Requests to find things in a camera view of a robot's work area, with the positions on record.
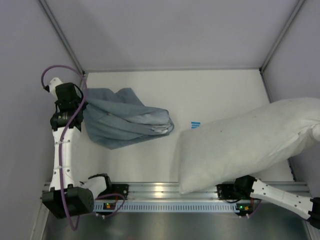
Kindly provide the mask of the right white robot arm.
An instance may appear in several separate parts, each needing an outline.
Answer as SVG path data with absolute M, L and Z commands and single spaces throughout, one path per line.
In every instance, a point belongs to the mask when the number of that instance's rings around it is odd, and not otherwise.
M 320 140 L 320 125 L 276 127 L 267 125 L 249 129 L 240 145 L 245 160 L 259 170 L 301 153 Z M 320 199 L 289 193 L 253 177 L 238 177 L 233 185 L 240 197 L 267 201 L 287 209 L 318 229 L 320 227 Z

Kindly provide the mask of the blue pillowcase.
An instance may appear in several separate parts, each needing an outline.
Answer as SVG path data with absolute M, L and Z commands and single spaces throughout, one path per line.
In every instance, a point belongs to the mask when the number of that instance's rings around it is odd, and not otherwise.
M 168 110 L 144 105 L 131 88 L 89 88 L 86 102 L 87 135 L 109 150 L 165 137 L 175 128 Z

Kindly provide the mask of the white pillow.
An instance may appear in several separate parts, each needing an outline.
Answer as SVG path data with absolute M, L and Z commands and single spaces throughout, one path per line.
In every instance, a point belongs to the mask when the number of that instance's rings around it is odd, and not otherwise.
M 284 99 L 180 135 L 179 191 L 195 191 L 263 171 L 320 140 L 320 101 Z

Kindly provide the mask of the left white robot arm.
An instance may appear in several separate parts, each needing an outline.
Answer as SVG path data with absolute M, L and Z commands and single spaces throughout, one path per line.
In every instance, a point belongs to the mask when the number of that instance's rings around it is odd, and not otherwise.
M 72 82 L 53 78 L 45 87 L 55 98 L 55 112 L 50 119 L 54 138 L 54 165 L 49 190 L 42 193 L 42 203 L 58 219 L 92 213 L 94 201 L 111 186 L 106 173 L 89 177 L 81 184 L 75 167 L 78 142 L 87 103 L 83 92 Z

